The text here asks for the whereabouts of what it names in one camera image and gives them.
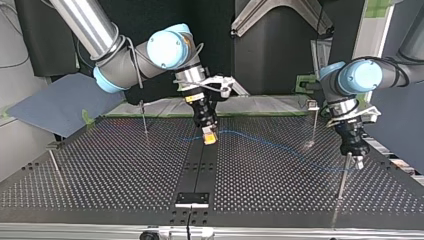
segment white wall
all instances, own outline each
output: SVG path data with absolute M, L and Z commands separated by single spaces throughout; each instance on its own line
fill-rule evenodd
M 14 5 L 13 0 L 0 0 Z M 17 17 L 9 10 L 4 12 L 19 28 Z M 22 36 L 0 13 L 0 67 L 23 61 L 27 50 Z M 0 111 L 47 87 L 47 79 L 34 77 L 31 63 L 0 68 Z M 49 142 L 51 133 L 27 125 L 13 118 L 0 118 L 0 181 L 40 156 Z

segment silver arm segment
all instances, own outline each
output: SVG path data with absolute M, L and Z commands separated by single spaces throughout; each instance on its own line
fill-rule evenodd
M 119 45 L 119 30 L 96 0 L 51 0 L 93 59 L 100 59 Z

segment metal bracket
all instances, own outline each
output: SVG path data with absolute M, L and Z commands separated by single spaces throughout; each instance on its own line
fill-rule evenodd
M 231 25 L 231 35 L 242 37 L 259 19 L 276 7 L 290 7 L 314 29 L 318 25 L 321 5 L 317 0 L 251 0 Z M 330 18 L 323 12 L 317 31 L 324 34 L 332 25 Z
M 381 115 L 381 112 L 378 111 L 377 107 L 369 103 L 365 103 L 365 108 L 363 108 L 362 110 L 353 111 L 352 113 L 339 117 L 339 118 L 332 118 L 330 121 L 328 121 L 326 126 L 333 127 L 339 124 L 340 121 L 342 120 L 348 120 L 351 118 L 355 118 L 357 116 L 361 116 L 362 120 L 366 120 L 367 122 L 375 123 L 377 122 L 377 118 L 380 115 Z
M 54 169 L 56 171 L 59 171 L 59 165 L 57 164 L 56 158 L 54 156 L 53 151 L 58 151 L 61 148 L 63 148 L 64 143 L 63 142 L 51 142 L 47 145 L 46 150 L 49 152 L 50 154 L 50 158 L 52 159 L 53 165 L 54 165 Z
M 209 193 L 179 193 L 176 208 L 208 208 Z

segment gray panel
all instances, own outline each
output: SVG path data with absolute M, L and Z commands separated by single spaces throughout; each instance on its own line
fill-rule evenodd
M 407 0 L 396 5 L 383 56 L 397 53 L 422 6 L 420 0 Z M 376 124 L 366 127 L 372 137 L 421 173 L 424 173 L 420 151 L 424 145 L 423 92 L 424 84 L 374 91 L 371 103 L 382 115 Z
M 94 119 L 114 109 L 123 98 L 122 92 L 107 93 L 95 79 L 77 73 L 55 81 L 7 113 L 25 123 L 69 137 L 87 124 L 84 110 Z

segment metal post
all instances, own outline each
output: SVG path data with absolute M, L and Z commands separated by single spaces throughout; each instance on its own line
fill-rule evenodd
M 56 158 L 53 154 L 53 150 L 49 150 L 50 158 L 52 159 L 54 170 L 59 171 L 59 166 L 57 165 Z
M 352 160 L 352 153 L 349 152 L 346 155 L 344 171 L 343 171 L 343 174 L 342 174 L 342 179 L 341 179 L 340 188 L 339 188 L 339 194 L 338 194 L 338 197 L 337 197 L 338 200 L 343 199 L 343 192 L 344 192 L 344 188 L 345 188 L 345 185 L 346 185 L 346 179 L 347 179 L 347 174 L 348 174 L 348 170 L 349 170 L 351 160 Z

